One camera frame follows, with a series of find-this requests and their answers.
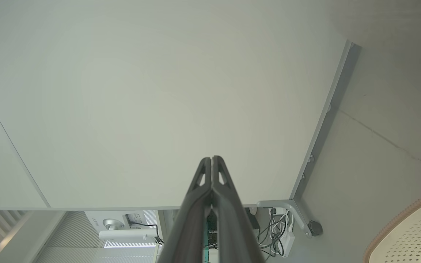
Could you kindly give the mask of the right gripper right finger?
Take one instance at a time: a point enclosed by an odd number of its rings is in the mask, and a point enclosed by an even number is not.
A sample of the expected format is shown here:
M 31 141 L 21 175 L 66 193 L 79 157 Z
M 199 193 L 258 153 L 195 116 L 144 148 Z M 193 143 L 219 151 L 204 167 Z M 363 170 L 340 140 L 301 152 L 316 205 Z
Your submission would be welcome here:
M 212 192 L 219 262 L 264 263 L 246 210 L 221 156 L 212 157 Z

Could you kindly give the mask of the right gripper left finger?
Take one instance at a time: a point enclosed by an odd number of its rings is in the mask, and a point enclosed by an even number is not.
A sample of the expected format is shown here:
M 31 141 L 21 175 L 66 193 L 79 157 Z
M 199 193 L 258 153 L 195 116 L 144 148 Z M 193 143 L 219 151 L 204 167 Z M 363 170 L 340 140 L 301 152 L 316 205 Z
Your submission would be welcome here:
M 179 209 L 170 237 L 158 258 L 159 263 L 202 263 L 204 222 L 212 192 L 212 160 L 203 158 Z

